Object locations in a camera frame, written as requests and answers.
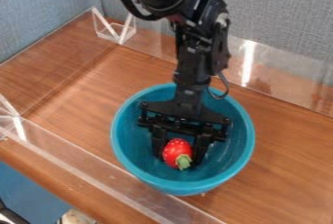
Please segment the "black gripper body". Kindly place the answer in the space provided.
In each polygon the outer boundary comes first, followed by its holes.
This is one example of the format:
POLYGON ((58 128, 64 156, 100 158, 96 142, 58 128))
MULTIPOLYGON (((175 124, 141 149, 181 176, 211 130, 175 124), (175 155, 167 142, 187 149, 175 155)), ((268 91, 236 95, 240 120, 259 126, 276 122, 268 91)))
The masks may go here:
POLYGON ((205 97, 224 99, 209 89, 211 80, 197 83, 175 81, 149 88, 138 104, 137 126, 149 132, 164 130, 192 136, 205 136, 208 142, 225 139, 229 120, 205 104, 205 97))

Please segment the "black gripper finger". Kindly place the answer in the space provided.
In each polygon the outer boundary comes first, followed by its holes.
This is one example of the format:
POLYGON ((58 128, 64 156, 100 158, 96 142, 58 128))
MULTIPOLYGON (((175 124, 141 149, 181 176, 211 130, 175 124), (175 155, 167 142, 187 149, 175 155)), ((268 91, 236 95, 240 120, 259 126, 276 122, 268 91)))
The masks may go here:
POLYGON ((163 149, 167 145, 167 130, 152 130, 152 153, 153 156, 160 159, 163 157, 163 149))
POLYGON ((192 145, 192 165, 197 166, 203 161, 208 147, 213 142, 213 137, 209 134, 197 134, 192 145))

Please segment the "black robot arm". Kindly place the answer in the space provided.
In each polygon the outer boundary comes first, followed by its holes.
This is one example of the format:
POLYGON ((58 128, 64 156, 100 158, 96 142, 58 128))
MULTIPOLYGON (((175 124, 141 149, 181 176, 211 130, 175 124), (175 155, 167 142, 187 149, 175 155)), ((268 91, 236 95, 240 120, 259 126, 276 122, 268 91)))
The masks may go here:
POLYGON ((120 0, 142 20, 167 19, 175 33, 173 98, 140 104, 137 125, 150 132, 152 153, 173 168, 196 166, 208 146, 225 139, 227 117, 204 104, 211 77, 227 67, 229 26, 223 0, 120 0))

